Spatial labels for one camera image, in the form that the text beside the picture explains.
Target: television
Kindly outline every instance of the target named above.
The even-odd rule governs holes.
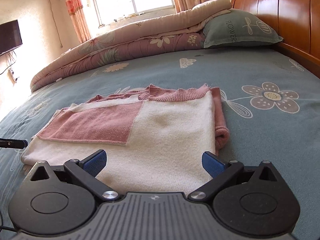
[[[18,20],[0,25],[0,56],[22,45]]]

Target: blue gripper pad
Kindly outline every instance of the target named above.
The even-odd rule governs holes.
[[[211,152],[202,154],[202,167],[212,178],[215,178],[227,168],[226,164],[219,161],[216,155]]]
[[[98,150],[79,162],[79,166],[91,176],[97,176],[107,165],[107,154],[104,150]]]

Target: pillow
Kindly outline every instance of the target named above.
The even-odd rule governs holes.
[[[283,40],[274,29],[253,14],[238,9],[230,11],[231,13],[217,16],[205,25],[205,49],[270,45]]]

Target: pink and white sweater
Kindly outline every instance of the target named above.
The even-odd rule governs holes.
[[[219,88],[150,85],[57,110],[21,160],[62,165],[104,149],[108,163],[97,179],[118,192],[188,194],[211,179],[202,168],[202,153],[217,154],[228,138]]]

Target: bed sheet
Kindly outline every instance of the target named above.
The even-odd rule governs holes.
[[[11,111],[0,122],[0,137],[30,141],[56,109],[151,83],[169,89],[204,83],[220,87],[231,135],[220,157],[245,165],[272,161],[301,206],[294,235],[299,240],[318,239],[320,79],[269,48],[179,51],[74,75],[41,88]],[[9,200],[25,176],[21,154],[22,150],[0,149],[0,209],[6,226],[12,225]],[[2,231],[0,238],[10,236]]]

